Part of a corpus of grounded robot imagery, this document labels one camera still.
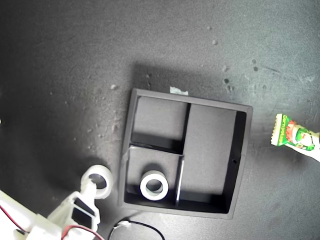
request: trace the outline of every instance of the red wire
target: red wire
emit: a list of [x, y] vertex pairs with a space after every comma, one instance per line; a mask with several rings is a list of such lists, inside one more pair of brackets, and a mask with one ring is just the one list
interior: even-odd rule
[[14, 223], [14, 225], [17, 226], [17, 228], [19, 228], [22, 232], [29, 234], [28, 231], [24, 230], [10, 215], [9, 213], [0, 205], [0, 209], [2, 210], [2, 212], [11, 220], [11, 222]]
[[70, 229], [75, 229], [75, 228], [86, 230], [86, 231], [94, 234], [94, 236], [97, 237], [99, 240], [104, 240], [104, 238], [102, 236], [100, 236], [97, 232], [92, 231], [90, 228], [88, 228], [86, 226], [81, 226], [81, 225], [66, 226], [65, 229], [63, 230], [62, 235], [61, 235], [61, 240], [64, 240], [64, 238], [68, 235], [68, 232], [70, 231]]

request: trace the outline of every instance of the roll of tape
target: roll of tape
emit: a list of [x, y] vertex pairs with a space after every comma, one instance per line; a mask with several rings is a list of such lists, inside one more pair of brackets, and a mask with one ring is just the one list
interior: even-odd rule
[[[158, 180], [161, 187], [158, 190], [152, 191], [147, 188], [147, 183], [151, 180]], [[158, 201], [163, 199], [169, 191], [168, 181], [165, 175], [156, 170], [147, 171], [143, 176], [140, 183], [140, 190], [142, 195], [151, 201]]]
[[98, 174], [100, 175], [106, 183], [105, 188], [97, 189], [95, 194], [95, 199], [105, 199], [111, 193], [112, 187], [114, 185], [114, 177], [112, 176], [111, 171], [103, 165], [93, 165], [83, 174], [81, 178], [81, 186], [87, 179], [90, 178], [90, 175]]

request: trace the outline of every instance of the cable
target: cable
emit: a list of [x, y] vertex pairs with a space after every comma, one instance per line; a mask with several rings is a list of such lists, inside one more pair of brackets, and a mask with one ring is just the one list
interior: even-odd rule
[[68, 232], [70, 231], [70, 229], [83, 229], [83, 230], [88, 231], [89, 233], [92, 233], [99, 240], [104, 240], [104, 238], [102, 236], [100, 236], [97, 232], [92, 231], [90, 228], [88, 228], [86, 226], [81, 226], [81, 225], [69, 225], [69, 226], [66, 226], [65, 229], [63, 230], [62, 235], [61, 235], [61, 240], [63, 240], [68, 235]]
[[141, 226], [147, 227], [147, 228], [149, 228], [149, 229], [152, 229], [152, 230], [156, 231], [156, 232], [160, 235], [160, 237], [162, 238], [162, 240], [165, 240], [164, 235], [163, 235], [158, 229], [156, 229], [154, 226], [145, 224], [145, 223], [143, 223], [143, 222], [130, 221], [130, 220], [124, 220], [124, 221], [121, 220], [121, 221], [119, 221], [119, 222], [113, 227], [113, 229], [111, 230], [111, 232], [110, 232], [110, 234], [109, 234], [108, 240], [111, 239], [112, 234], [114, 233], [114, 231], [115, 231], [118, 227], [120, 227], [120, 226], [127, 226], [128, 223], [130, 223], [130, 224], [136, 224], [136, 225], [141, 225]]
[[19, 228], [22, 232], [29, 234], [30, 232], [24, 230], [10, 215], [9, 213], [0, 205], [0, 209], [2, 210], [2, 212], [11, 220], [11, 222], [14, 223], [14, 225], [16, 225], [17, 228]]

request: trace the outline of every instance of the cartoon character on wrapper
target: cartoon character on wrapper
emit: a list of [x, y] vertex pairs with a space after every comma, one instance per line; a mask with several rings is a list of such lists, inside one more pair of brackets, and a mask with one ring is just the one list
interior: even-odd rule
[[290, 120], [287, 127], [285, 136], [287, 143], [297, 148], [311, 151], [315, 149], [313, 135], [305, 127], [298, 125], [295, 121]]

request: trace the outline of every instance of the candy wrapper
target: candy wrapper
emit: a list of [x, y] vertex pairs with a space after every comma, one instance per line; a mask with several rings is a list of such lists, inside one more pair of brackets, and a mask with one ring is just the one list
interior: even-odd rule
[[284, 114], [277, 114], [271, 144], [285, 145], [320, 162], [320, 133], [314, 133]]

